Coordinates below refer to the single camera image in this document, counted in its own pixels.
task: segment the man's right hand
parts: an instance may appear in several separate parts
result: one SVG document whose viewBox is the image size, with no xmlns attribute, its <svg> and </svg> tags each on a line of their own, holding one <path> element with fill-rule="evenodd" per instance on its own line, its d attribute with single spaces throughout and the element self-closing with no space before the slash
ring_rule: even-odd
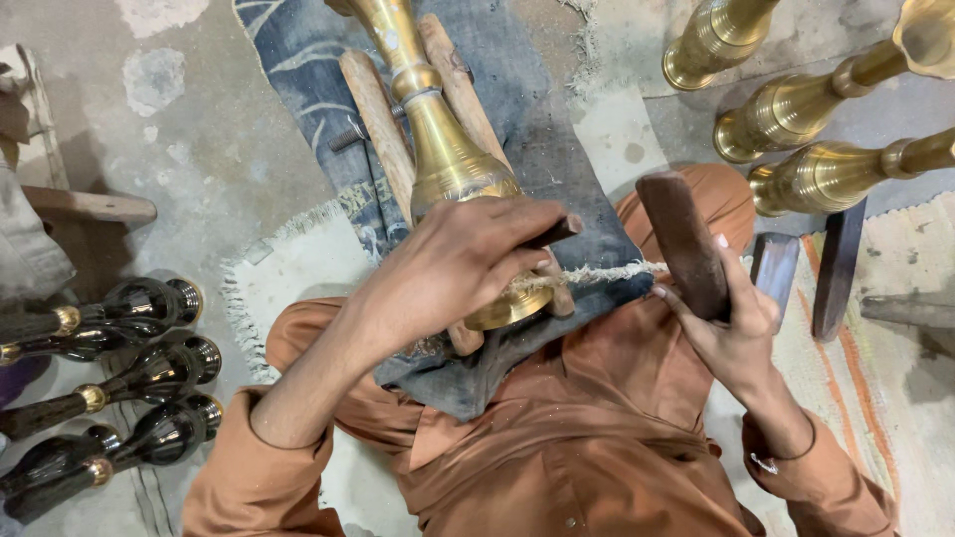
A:
<svg viewBox="0 0 955 537">
<path fill-rule="evenodd" d="M 753 285 L 726 238 L 720 235 L 714 240 L 730 290 L 730 324 L 697 317 L 668 286 L 657 284 L 651 292 L 676 314 L 687 340 L 713 377 L 756 420 L 773 455 L 797 457 L 812 446 L 814 433 L 773 365 L 773 331 L 779 307 Z"/>
<path fill-rule="evenodd" d="M 481 197 L 442 201 L 356 291 L 367 341 L 383 353 L 439 333 L 490 304 L 518 273 L 550 263 L 543 249 L 518 247 L 567 215 L 562 204 Z"/>
</svg>

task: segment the blue denim cloth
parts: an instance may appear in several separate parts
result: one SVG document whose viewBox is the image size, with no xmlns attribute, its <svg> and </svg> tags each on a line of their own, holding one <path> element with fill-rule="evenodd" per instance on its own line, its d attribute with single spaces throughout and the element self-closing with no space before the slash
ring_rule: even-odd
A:
<svg viewBox="0 0 955 537">
<path fill-rule="evenodd" d="M 265 75 L 278 92 L 315 159 L 331 180 L 369 259 L 380 263 L 408 234 L 388 181 L 369 142 L 338 154 L 329 140 L 357 120 L 338 67 L 346 48 L 374 58 L 390 76 L 361 24 L 320 0 L 236 0 L 236 12 L 255 44 Z M 507 0 L 413 1 L 415 14 L 435 13 L 475 77 L 475 90 L 518 183 L 535 198 L 561 200 L 581 215 L 585 231 L 553 246 L 562 267 L 609 269 L 643 259 L 604 196 L 574 135 L 560 88 Z M 612 284 L 573 286 L 574 314 L 543 311 L 485 333 L 484 346 L 449 360 L 446 340 L 433 338 L 396 354 L 374 370 L 375 381 L 467 420 L 479 416 L 515 365 L 546 343 L 647 293 L 650 274 Z"/>
</svg>

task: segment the threaded metal rod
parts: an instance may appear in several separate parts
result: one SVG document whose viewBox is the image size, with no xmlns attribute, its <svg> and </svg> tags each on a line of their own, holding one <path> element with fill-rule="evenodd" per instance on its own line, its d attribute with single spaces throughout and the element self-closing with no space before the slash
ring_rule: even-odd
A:
<svg viewBox="0 0 955 537">
<path fill-rule="evenodd" d="M 405 117 L 405 109 L 401 107 L 400 104 L 395 104 L 392 107 L 392 117 L 395 119 L 400 119 Z M 338 153 L 342 149 L 352 145 L 353 143 L 359 140 L 368 139 L 368 128 L 365 127 L 365 122 L 359 121 L 353 123 L 352 127 L 341 133 L 338 133 L 331 140 L 329 140 L 329 149 Z"/>
</svg>

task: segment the dusty floor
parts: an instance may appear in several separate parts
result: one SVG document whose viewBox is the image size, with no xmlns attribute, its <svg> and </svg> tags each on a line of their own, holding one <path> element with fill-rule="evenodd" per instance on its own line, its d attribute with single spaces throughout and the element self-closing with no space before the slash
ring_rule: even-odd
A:
<svg viewBox="0 0 955 537">
<path fill-rule="evenodd" d="M 100 292 L 130 274 L 177 273 L 196 282 L 206 299 L 196 332 L 225 358 L 206 391 L 228 401 L 248 373 L 219 294 L 223 258 L 333 195 L 261 75 L 230 3 L 0 0 L 0 36 L 38 57 L 73 190 L 140 196 L 159 211 L 148 226 L 91 230 Z M 49 384 L 49 397 L 83 381 Z M 183 464 L 160 473 L 174 520 L 196 471 Z M 60 509 L 51 518 L 66 514 Z M 103 529 L 45 526 L 55 527 L 28 534 L 79 537 Z"/>
<path fill-rule="evenodd" d="M 513 2 L 555 86 L 568 83 L 578 66 L 583 16 L 555 0 Z M 41 62 L 72 188 L 141 196 L 159 209 L 151 225 L 96 232 L 91 248 L 108 267 L 96 275 L 98 285 L 106 290 L 122 275 L 161 270 L 198 283 L 207 303 L 197 332 L 226 357 L 213 393 L 227 401 L 248 376 L 218 293 L 222 259 L 332 197 L 307 142 L 261 75 L 230 2 L 0 0 L 0 35 L 0 46 L 22 43 Z M 808 69 L 821 72 L 834 61 Z M 714 114 L 741 103 L 758 83 L 647 100 L 623 91 L 580 104 L 577 133 L 605 191 L 619 198 L 648 170 L 716 161 L 709 142 Z M 936 108 L 921 106 L 929 99 L 938 101 Z M 893 110 L 903 136 L 920 136 L 955 124 L 953 99 L 945 86 L 904 75 L 845 110 L 863 126 L 885 124 L 886 110 Z M 836 121 L 827 134 L 876 146 L 900 133 L 849 127 Z M 884 185 L 869 210 L 926 201 L 950 178 L 937 173 Z M 798 233 L 820 224 L 790 217 L 758 226 Z M 159 474 L 173 520 L 196 471 L 184 464 Z M 99 533 L 82 526 L 69 531 Z"/>
</svg>

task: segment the man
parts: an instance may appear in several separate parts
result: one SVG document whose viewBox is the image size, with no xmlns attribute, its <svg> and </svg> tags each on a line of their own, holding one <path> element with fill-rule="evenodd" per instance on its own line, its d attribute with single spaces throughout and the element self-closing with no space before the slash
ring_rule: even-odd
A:
<svg viewBox="0 0 955 537">
<path fill-rule="evenodd" d="M 703 430 L 713 378 L 749 411 L 747 466 L 789 501 L 800 535 L 892 535 L 895 506 L 832 433 L 801 409 L 770 356 L 778 315 L 738 252 L 755 216 L 745 180 L 721 164 L 683 170 L 719 244 L 730 324 L 693 316 L 666 285 L 529 356 L 466 423 L 375 386 L 386 356 L 494 299 L 547 263 L 514 249 L 551 227 L 554 202 L 437 204 L 348 301 L 294 304 L 265 357 L 284 375 L 232 399 L 186 498 L 186 536 L 341 535 L 319 509 L 332 419 L 393 455 L 425 535 L 765 535 L 735 499 Z M 635 195 L 627 234 L 661 261 Z"/>
</svg>

